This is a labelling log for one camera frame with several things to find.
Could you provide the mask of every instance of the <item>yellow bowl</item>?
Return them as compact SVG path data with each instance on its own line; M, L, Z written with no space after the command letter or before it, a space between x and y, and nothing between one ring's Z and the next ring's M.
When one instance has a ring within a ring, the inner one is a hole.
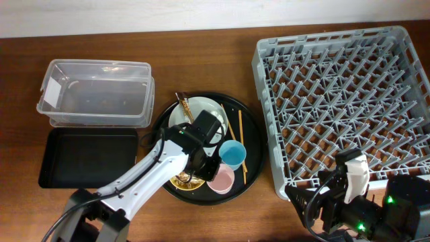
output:
M183 171L179 174L181 177L184 177L184 179L188 179L189 175L184 173ZM201 187L205 181L198 178L193 178L189 183L183 183L182 181L179 181L176 176L172 177L170 179L170 182L179 190L183 191L192 191L196 190L197 188Z

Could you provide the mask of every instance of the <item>blue cup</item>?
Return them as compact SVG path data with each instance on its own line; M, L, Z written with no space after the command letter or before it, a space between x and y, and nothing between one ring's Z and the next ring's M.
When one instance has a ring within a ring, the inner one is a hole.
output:
M245 161L247 150L240 142L228 140L221 145L218 154L224 164L236 171Z

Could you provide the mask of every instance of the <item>cup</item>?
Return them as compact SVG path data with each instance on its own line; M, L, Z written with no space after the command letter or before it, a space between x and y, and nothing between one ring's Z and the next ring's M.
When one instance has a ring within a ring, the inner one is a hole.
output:
M228 140L221 145L218 154L224 164L236 171L245 161L247 150L240 142Z
M208 186L217 194L226 194L231 190L234 183L234 171L225 164L220 164L220 169L213 181L208 182Z

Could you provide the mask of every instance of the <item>green light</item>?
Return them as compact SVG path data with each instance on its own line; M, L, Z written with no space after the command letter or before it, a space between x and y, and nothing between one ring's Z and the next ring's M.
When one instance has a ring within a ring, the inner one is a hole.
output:
M387 198L387 203L394 203L394 199L392 199L392 197L391 196L388 196L388 198Z
M364 227L364 224L363 224L363 223L359 223L357 228L358 228L358 230L360 230L360 231L363 231L363 232L364 232L364 231L366 231L366 228Z

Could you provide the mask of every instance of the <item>white wall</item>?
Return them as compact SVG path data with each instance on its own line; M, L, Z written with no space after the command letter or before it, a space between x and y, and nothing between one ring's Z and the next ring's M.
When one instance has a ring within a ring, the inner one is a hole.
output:
M0 0L0 38L430 19L429 0Z

